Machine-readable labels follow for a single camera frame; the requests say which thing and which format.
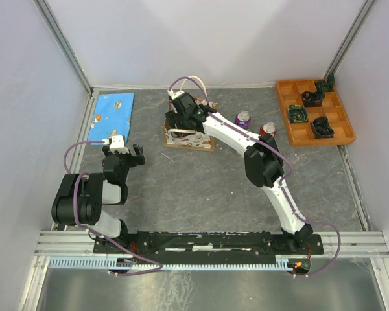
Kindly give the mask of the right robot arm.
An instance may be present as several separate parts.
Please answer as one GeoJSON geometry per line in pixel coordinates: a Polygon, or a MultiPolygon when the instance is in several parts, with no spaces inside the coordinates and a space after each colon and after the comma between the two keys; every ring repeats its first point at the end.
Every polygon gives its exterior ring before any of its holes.
{"type": "Polygon", "coordinates": [[[212,136],[242,155],[246,177],[263,189],[279,218],[287,250],[300,253],[305,249],[313,230],[291,198],[283,170],[285,161],[274,137],[257,135],[237,126],[211,106],[196,103],[187,92],[169,90],[168,97],[171,111],[166,113],[166,119],[169,125],[212,136]]]}

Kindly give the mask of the patterned canvas tote bag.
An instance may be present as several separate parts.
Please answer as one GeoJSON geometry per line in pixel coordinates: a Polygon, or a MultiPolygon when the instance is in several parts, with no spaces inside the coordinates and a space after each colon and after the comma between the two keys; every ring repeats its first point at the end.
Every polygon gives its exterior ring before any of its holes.
{"type": "MultiPolygon", "coordinates": [[[[203,94],[203,98],[192,96],[195,99],[195,102],[197,104],[210,105],[211,107],[217,110],[218,104],[216,102],[211,102],[208,100],[207,88],[201,78],[199,78],[196,75],[190,75],[190,76],[184,76],[178,78],[177,81],[181,83],[180,88],[177,91],[186,92],[184,90],[184,86],[188,81],[190,81],[195,86],[197,86],[203,94]]],[[[170,110],[171,110],[171,105],[169,104],[169,98],[168,98],[167,112],[169,112],[170,110]]],[[[163,123],[163,126],[161,127],[161,130],[162,130],[164,145],[167,147],[183,148],[188,150],[199,150],[199,151],[206,151],[206,152],[212,152],[215,150],[215,145],[216,145],[215,138],[213,138],[212,136],[206,133],[200,133],[192,130],[172,129],[169,127],[169,124],[166,121],[166,119],[165,122],[163,123]]]]}

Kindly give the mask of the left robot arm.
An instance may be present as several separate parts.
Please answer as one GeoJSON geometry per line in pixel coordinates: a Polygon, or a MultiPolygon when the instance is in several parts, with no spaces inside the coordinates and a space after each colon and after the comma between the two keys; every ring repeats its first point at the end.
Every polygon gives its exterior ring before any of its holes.
{"type": "Polygon", "coordinates": [[[78,174],[65,174],[51,208],[58,225],[80,226],[108,237],[108,245],[118,253],[130,247],[124,221],[104,212],[104,205],[123,205],[128,197],[126,179],[132,167],[145,164],[143,148],[133,145],[135,154],[121,153],[104,146],[102,172],[91,173],[78,181],[78,174]]]}

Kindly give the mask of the red soda can front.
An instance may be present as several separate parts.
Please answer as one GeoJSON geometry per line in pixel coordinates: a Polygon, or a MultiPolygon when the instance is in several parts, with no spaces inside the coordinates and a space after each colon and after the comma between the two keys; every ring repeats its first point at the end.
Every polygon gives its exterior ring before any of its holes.
{"type": "Polygon", "coordinates": [[[276,125],[273,122],[262,123],[259,129],[259,133],[260,135],[269,134],[274,137],[277,133],[276,125]]]}

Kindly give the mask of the purple soda can back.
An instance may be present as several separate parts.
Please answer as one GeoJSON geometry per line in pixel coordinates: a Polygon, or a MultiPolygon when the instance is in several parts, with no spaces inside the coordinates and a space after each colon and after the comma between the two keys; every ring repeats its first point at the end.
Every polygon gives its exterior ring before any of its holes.
{"type": "Polygon", "coordinates": [[[251,122],[251,115],[248,111],[240,111],[235,116],[235,124],[241,128],[248,129],[251,122]]]}

